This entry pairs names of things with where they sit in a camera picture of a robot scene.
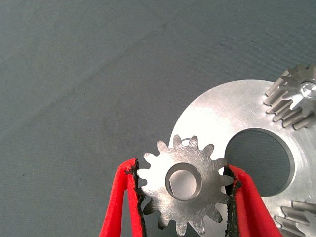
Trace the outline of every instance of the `spur gear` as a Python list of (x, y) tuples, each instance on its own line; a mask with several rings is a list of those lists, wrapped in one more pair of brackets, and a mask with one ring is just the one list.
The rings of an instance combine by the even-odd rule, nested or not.
[(276, 216), (284, 237), (316, 237), (316, 204), (293, 201), (292, 207), (284, 206), (285, 217)]
[[(168, 148), (163, 141), (157, 142), (157, 148), (160, 151), (158, 157), (150, 153), (144, 154), (151, 167), (137, 171), (140, 178), (147, 180), (147, 184), (141, 187), (142, 193), (151, 197), (144, 213), (150, 214), (158, 210), (161, 213), (158, 221), (160, 229), (164, 229), (170, 220), (174, 220), (179, 236), (185, 234), (188, 222), (199, 234), (204, 234), (204, 216), (221, 222), (222, 216), (215, 204), (227, 204), (229, 200), (229, 196), (221, 192), (221, 187), (231, 184), (233, 179), (219, 174), (219, 169), (227, 164), (226, 160), (211, 160), (214, 146), (209, 144), (200, 150), (196, 136), (185, 146), (181, 138), (175, 135), (172, 148)], [(172, 191), (170, 177), (179, 170), (190, 172), (196, 180), (195, 191), (190, 197), (179, 198)]]
[(286, 70), (266, 92), (265, 104), (273, 121), (298, 130), (316, 124), (316, 65), (297, 65)]

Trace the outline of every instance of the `gray fabric surface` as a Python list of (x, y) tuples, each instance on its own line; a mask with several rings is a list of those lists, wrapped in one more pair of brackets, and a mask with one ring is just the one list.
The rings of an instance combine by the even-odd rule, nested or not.
[[(315, 7), (2, 0), (0, 236), (97, 236), (118, 165), (139, 157), (148, 167), (143, 153), (168, 142), (196, 97), (316, 61)], [(148, 236), (175, 236), (174, 223), (161, 231), (157, 219), (146, 217)], [(128, 208), (122, 236), (130, 236)]]

